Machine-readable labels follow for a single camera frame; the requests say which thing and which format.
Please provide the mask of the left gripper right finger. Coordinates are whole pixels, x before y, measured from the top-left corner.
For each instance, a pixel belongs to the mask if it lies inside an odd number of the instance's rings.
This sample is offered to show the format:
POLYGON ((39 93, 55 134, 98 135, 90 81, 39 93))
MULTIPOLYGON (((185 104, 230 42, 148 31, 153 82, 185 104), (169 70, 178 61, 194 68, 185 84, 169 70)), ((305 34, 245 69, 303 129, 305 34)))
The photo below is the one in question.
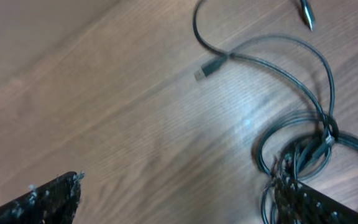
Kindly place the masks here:
POLYGON ((292 179, 273 180, 274 220, 281 224, 358 224, 358 212, 292 179))

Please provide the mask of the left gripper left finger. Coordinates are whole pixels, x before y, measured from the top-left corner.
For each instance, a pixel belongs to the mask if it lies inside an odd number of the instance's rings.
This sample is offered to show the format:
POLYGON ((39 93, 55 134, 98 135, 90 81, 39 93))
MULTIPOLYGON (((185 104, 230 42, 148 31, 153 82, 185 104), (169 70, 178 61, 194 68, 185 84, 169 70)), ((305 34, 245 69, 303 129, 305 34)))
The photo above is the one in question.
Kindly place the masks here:
POLYGON ((81 197, 84 172, 67 172, 0 206, 0 224, 72 224, 81 197))

